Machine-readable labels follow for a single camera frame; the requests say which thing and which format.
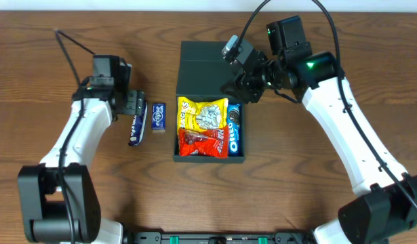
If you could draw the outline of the blue Oreo cookie pack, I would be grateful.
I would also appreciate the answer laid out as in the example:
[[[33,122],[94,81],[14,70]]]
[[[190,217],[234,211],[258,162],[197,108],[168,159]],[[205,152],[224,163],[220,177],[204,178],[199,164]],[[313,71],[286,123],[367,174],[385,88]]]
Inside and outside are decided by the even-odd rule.
[[[237,156],[240,147],[240,104],[229,104],[227,110],[227,124],[229,128],[229,155]]]

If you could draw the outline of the dark green gift box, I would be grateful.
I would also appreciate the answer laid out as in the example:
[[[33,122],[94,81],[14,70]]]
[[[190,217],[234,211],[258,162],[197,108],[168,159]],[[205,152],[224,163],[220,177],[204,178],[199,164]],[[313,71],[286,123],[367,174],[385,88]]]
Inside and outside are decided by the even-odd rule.
[[[177,163],[243,163],[245,161],[245,107],[240,100],[226,95],[220,88],[234,76],[221,54],[226,45],[224,41],[182,41],[180,67],[176,85],[176,97],[186,97],[194,102],[211,102],[228,98],[239,107],[239,153],[225,159],[191,155],[179,155],[179,141],[174,138],[173,160]]]

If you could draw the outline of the purple Dairy Milk bar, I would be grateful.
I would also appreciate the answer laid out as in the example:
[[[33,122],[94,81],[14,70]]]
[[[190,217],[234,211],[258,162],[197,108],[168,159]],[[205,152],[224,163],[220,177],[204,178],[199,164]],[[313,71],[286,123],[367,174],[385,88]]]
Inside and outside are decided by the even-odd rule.
[[[146,125],[147,103],[144,102],[141,115],[135,115],[132,121],[129,146],[137,146],[141,143],[144,135],[144,128]]]

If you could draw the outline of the blue Eclipse mints tin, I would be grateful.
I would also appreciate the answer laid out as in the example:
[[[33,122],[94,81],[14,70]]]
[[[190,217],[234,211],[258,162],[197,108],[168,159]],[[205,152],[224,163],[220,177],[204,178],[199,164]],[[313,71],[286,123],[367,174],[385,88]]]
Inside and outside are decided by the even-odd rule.
[[[164,103],[154,103],[152,107],[151,129],[153,131],[165,131],[166,105]]]

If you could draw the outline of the yellow Hacks candy bag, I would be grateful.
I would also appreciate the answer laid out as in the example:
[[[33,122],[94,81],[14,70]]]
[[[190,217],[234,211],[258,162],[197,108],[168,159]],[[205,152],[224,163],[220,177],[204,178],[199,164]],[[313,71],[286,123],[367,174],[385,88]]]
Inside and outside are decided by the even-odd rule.
[[[180,96],[177,102],[177,130],[183,128],[203,132],[226,127],[228,98],[212,102],[194,102]]]

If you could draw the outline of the red Hacks candy bag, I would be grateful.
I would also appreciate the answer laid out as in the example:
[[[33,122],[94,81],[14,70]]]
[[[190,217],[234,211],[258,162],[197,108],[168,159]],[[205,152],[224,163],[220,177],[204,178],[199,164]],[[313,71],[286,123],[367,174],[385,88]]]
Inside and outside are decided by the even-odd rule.
[[[227,158],[229,155],[228,127],[197,132],[190,129],[178,130],[179,155],[202,155]]]

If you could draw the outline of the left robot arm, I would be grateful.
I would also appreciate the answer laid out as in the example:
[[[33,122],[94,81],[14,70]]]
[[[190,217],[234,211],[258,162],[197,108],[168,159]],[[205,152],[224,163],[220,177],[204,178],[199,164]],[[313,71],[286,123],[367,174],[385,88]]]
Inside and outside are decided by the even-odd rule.
[[[95,55],[93,74],[72,95],[71,114],[38,165],[18,174],[24,234],[31,243],[133,243],[122,223],[102,217],[89,168],[103,133],[118,115],[141,111],[128,89],[132,67]]]

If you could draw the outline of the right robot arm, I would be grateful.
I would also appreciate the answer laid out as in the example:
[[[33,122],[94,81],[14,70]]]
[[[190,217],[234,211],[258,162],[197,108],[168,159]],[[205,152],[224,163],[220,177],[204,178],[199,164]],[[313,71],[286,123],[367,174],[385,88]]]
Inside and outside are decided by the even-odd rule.
[[[359,108],[338,55],[313,53],[298,16],[272,22],[268,59],[243,37],[222,49],[234,77],[222,92],[256,103],[267,89],[302,104],[327,134],[351,182],[355,199],[313,230],[316,243],[386,243],[417,225],[417,175],[387,150]]]

